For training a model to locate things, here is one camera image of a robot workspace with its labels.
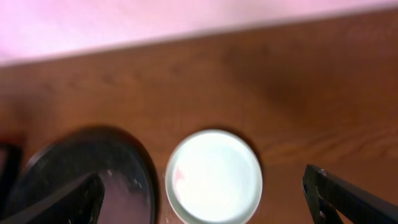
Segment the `light green plate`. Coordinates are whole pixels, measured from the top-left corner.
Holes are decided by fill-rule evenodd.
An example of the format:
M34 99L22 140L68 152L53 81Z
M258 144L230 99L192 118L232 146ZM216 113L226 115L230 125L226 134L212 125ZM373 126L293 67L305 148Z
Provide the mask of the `light green plate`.
M247 223L262 197L262 169L252 147L221 129L183 139L164 173L167 199L183 223Z

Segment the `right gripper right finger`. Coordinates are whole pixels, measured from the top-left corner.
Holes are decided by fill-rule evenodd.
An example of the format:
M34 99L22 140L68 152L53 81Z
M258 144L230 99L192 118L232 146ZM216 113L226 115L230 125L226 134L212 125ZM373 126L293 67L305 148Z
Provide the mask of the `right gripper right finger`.
M339 214L353 223L397 224L397 206L315 165L306 166L302 190L316 224L342 223Z

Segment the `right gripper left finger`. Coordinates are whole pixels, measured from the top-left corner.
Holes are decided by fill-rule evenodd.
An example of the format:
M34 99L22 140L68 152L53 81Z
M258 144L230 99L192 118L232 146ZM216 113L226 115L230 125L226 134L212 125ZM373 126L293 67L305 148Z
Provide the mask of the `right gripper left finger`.
M1 220L1 224L96 224L104 193L104 184L99 175L90 174Z

